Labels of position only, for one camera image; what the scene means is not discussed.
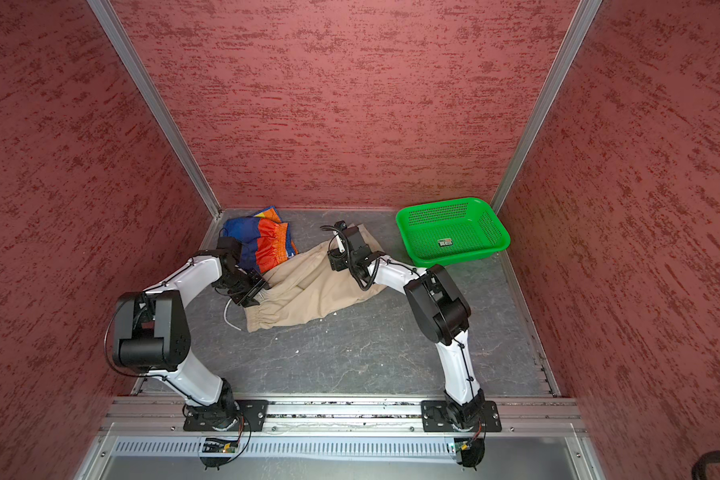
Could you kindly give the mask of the beige shorts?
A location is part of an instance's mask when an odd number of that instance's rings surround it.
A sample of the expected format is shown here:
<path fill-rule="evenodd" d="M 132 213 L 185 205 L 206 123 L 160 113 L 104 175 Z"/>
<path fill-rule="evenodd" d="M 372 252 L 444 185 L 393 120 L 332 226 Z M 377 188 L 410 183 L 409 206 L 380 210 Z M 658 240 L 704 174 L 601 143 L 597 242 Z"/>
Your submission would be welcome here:
<path fill-rule="evenodd" d="M 256 305 L 244 309 L 249 332 L 302 325 L 367 301 L 385 289 L 376 284 L 363 291 L 348 271 L 334 271 L 328 246 L 324 241 L 263 275 L 269 287 L 255 296 Z"/>

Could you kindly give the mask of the rainbow striped shorts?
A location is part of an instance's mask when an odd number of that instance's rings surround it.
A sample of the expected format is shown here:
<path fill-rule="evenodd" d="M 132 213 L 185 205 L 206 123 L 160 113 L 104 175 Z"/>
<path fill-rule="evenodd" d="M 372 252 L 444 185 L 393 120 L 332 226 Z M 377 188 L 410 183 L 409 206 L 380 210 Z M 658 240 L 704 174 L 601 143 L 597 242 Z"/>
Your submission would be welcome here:
<path fill-rule="evenodd" d="M 222 237 L 241 244 L 238 265 L 247 271 L 264 274 L 298 254 L 290 225 L 271 206 L 252 216 L 227 220 Z"/>

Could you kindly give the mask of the green plastic basket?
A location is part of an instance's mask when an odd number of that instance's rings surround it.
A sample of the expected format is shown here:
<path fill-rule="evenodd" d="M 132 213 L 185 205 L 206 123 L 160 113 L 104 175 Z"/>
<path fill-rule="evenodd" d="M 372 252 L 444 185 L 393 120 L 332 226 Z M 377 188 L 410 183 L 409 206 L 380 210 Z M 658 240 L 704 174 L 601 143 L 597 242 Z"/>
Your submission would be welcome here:
<path fill-rule="evenodd" d="M 409 206 L 395 220 L 408 256 L 419 267 L 485 259 L 511 243 L 492 207 L 474 197 Z M 440 247 L 438 241 L 446 238 L 453 245 Z"/>

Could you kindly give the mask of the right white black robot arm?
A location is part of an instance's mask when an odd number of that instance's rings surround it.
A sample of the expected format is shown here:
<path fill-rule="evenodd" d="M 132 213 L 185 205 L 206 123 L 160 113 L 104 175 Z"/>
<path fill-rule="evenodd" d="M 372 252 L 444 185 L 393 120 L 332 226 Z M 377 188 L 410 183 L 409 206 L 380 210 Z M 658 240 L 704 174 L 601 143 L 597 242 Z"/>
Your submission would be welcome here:
<path fill-rule="evenodd" d="M 384 286 L 403 294 L 422 334 L 436 345 L 444 373 L 446 415 L 458 430 L 481 420 L 485 395 L 468 347 L 471 307 L 445 267 L 415 267 L 374 251 L 357 226 L 343 221 L 323 225 L 333 235 L 327 257 L 332 270 L 347 271 L 367 291 Z"/>

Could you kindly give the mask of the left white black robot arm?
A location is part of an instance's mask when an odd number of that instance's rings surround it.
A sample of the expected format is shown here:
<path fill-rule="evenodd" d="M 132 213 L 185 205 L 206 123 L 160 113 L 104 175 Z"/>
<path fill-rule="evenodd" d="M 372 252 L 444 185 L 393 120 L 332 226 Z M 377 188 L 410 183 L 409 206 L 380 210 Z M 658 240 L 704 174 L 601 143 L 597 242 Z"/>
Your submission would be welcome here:
<path fill-rule="evenodd" d="M 217 249 L 198 252 L 157 284 L 117 300 L 104 344 L 111 346 L 115 370 L 156 379 L 184 400 L 184 429 L 260 432 L 266 400 L 238 400 L 230 383 L 211 372 L 193 353 L 186 307 L 207 287 L 231 303 L 256 306 L 269 284 L 255 271 L 238 266 L 237 255 Z"/>

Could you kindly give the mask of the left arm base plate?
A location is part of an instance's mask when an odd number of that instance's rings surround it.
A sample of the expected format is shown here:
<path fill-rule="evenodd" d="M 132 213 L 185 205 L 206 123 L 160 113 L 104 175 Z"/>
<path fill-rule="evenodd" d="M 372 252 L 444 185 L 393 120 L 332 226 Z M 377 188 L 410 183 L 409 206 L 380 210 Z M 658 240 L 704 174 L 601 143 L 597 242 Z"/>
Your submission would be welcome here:
<path fill-rule="evenodd" d="M 188 432 L 260 432 L 266 419 L 267 400 L 236 400 L 229 408 L 221 404 L 208 407 L 186 405 L 183 430 Z"/>

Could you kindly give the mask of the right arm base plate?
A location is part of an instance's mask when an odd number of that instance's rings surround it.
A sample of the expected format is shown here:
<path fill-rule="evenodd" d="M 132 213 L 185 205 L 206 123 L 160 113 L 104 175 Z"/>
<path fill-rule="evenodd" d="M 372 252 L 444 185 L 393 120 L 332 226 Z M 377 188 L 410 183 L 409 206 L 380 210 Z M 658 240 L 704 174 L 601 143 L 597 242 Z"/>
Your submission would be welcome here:
<path fill-rule="evenodd" d="M 502 423 L 498 407 L 493 401 L 468 403 L 462 406 L 449 401 L 425 400 L 420 403 L 425 432 L 482 432 L 498 433 Z"/>

